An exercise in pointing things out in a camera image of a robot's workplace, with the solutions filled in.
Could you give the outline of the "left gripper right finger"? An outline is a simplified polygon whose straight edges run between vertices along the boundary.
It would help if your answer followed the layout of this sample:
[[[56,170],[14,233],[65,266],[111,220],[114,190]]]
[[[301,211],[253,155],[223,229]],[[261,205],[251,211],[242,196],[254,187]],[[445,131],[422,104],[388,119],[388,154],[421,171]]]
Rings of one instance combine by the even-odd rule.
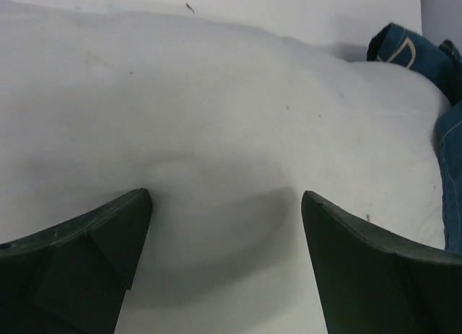
[[[313,191],[301,212],[329,333],[461,332],[461,255],[403,238]]]

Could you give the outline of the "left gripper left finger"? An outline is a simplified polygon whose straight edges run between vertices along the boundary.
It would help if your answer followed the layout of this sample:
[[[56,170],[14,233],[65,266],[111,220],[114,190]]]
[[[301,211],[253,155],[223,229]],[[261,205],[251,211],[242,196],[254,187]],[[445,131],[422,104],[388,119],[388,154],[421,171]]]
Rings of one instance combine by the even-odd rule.
[[[1,332],[114,333],[151,216],[140,188],[1,244]]]

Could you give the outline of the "white pillow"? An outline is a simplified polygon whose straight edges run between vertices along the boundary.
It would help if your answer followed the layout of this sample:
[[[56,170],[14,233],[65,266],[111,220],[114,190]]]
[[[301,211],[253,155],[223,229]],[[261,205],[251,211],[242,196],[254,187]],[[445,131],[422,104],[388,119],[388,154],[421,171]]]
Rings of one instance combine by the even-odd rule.
[[[156,203],[118,333],[324,333],[312,190],[444,246],[423,76],[244,25],[1,1],[1,240]]]

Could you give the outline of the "dark blue embroidered pillowcase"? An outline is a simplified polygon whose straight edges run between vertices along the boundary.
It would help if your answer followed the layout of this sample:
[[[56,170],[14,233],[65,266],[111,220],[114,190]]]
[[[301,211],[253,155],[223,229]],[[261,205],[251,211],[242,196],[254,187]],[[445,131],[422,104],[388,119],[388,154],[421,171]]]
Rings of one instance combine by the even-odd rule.
[[[369,43],[368,61],[394,63],[429,79],[450,103],[436,121],[443,187],[445,250],[461,253],[461,53],[450,40],[439,46],[400,25],[386,25]]]

